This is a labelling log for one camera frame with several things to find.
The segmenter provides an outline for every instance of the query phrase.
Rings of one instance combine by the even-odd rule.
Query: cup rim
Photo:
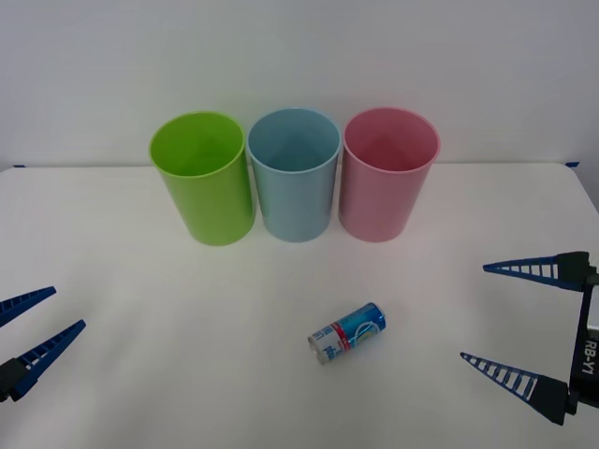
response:
[[[432,156],[431,160],[429,162],[427,162],[426,164],[423,164],[420,167],[416,167],[416,168],[412,168],[411,170],[385,170],[383,168],[379,168],[379,167],[375,167],[375,166],[371,166],[370,164],[365,163],[364,161],[362,161],[359,157],[357,157],[350,149],[349,149],[349,145],[347,145],[347,140],[346,140],[346,135],[347,135],[347,128],[349,127],[350,123],[353,122],[357,117],[359,117],[360,115],[366,113],[366,112],[371,112],[373,110],[397,110],[400,112],[407,112],[408,114],[411,114],[415,117],[417,117],[418,119],[420,119],[422,122],[424,122],[434,133],[435,139],[437,140],[437,148],[434,152],[434,155]],[[380,106],[380,107],[375,107],[375,108],[369,108],[369,109],[364,109],[363,111],[359,112],[358,114],[354,115],[349,122],[347,122],[347,124],[345,125],[345,129],[343,130],[343,147],[345,148],[345,151],[359,164],[374,170],[374,171],[378,171],[379,173],[386,173],[388,175],[403,175],[403,174],[407,174],[407,173],[416,173],[417,171],[423,170],[425,168],[430,167],[434,161],[437,159],[437,156],[439,155],[439,152],[441,151],[441,138],[439,136],[439,133],[437,132],[437,130],[435,129],[435,127],[432,125],[431,122],[429,122],[426,118],[424,118],[423,116],[421,116],[420,114],[413,112],[410,109],[405,109],[405,108],[397,108],[394,106]]]
[[[338,144],[337,144],[337,150],[335,150],[335,152],[333,153],[333,155],[327,159],[325,162],[323,162],[322,164],[320,164],[319,166],[316,167],[312,167],[312,168],[307,168],[305,170],[300,170],[300,171],[285,171],[285,170],[280,170],[278,168],[273,168],[270,166],[267,166],[266,164],[264,164],[262,161],[259,161],[255,156],[254,153],[252,152],[252,148],[250,147],[250,135],[252,134],[252,130],[254,129],[254,127],[258,124],[258,122],[260,122],[262,119],[265,119],[271,115],[274,115],[278,112],[283,112],[285,110],[307,110],[309,112],[312,112],[314,114],[320,115],[322,118],[328,120],[335,128],[335,131],[337,131],[337,140],[338,140]],[[324,112],[321,112],[318,109],[312,109],[312,108],[300,108],[300,107],[292,107],[292,108],[281,108],[281,109],[276,109],[276,110],[272,110],[271,112],[264,114],[263,116],[261,116],[258,120],[256,120],[256,122],[252,125],[252,127],[250,127],[250,132],[247,133],[247,138],[246,138],[246,147],[247,147],[247,152],[250,154],[250,157],[252,158],[252,161],[256,162],[259,166],[266,168],[269,171],[273,171],[275,173],[281,173],[283,175],[303,175],[306,173],[310,173],[312,171],[316,171],[319,168],[322,168],[328,164],[330,164],[331,161],[334,161],[338,156],[339,156],[339,152],[341,151],[341,147],[343,144],[343,136],[341,134],[341,130],[339,129],[339,126]]]
[[[154,161],[153,156],[152,156],[152,146],[153,146],[153,142],[156,139],[156,136],[158,136],[158,134],[160,133],[160,131],[162,131],[165,127],[167,127],[168,125],[170,125],[171,123],[182,119],[183,117],[187,117],[189,115],[218,115],[222,118],[228,119],[231,122],[233,122],[240,130],[241,132],[241,147],[240,149],[237,151],[237,153],[235,154],[235,156],[233,156],[233,159],[231,159],[228,163],[226,163],[224,166],[215,169],[214,171],[211,171],[210,173],[204,173],[202,175],[177,175],[175,173],[171,173],[169,171],[164,170],[161,166],[159,166],[156,161]],[[153,133],[152,139],[150,140],[150,148],[148,150],[148,154],[150,155],[150,160],[152,161],[152,164],[154,167],[156,167],[159,171],[161,171],[162,173],[170,176],[171,178],[179,178],[182,180],[198,180],[201,178],[208,178],[210,176],[216,175],[224,170],[226,170],[227,168],[229,168],[230,166],[232,166],[233,164],[235,164],[235,162],[237,162],[237,160],[241,157],[241,155],[243,154],[243,151],[245,150],[245,133],[243,132],[243,127],[239,124],[239,122],[237,120],[235,120],[233,117],[231,117],[230,115],[224,114],[223,112],[218,112],[216,110],[194,110],[191,112],[185,112],[184,114],[178,115],[177,117],[174,117],[172,119],[170,119],[168,122],[164,123],[162,126],[160,126],[155,133]]]

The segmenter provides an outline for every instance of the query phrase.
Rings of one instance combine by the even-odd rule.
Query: green cup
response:
[[[164,124],[150,158],[192,237],[207,245],[241,239],[254,224],[241,126],[217,112],[193,112]]]

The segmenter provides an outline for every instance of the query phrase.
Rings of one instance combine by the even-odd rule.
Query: plastic cup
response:
[[[349,122],[344,144],[339,220],[357,239],[396,238],[439,154],[439,135],[414,112],[376,108]]]
[[[227,245],[252,228],[255,211],[241,126],[217,112],[193,112],[163,125],[150,158],[192,237]]]
[[[330,222],[341,133],[309,109],[282,109],[251,129],[247,149],[264,225],[285,241],[306,241]]]

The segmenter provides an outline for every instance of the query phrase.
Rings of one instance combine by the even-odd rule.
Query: blue cup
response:
[[[276,238],[306,241],[330,222],[337,125],[310,109],[281,109],[262,117],[247,138],[264,225]]]

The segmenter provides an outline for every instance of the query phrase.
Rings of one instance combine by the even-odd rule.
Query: can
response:
[[[320,364],[325,365],[382,332],[385,327],[385,314],[376,304],[369,302],[312,334],[308,342]]]

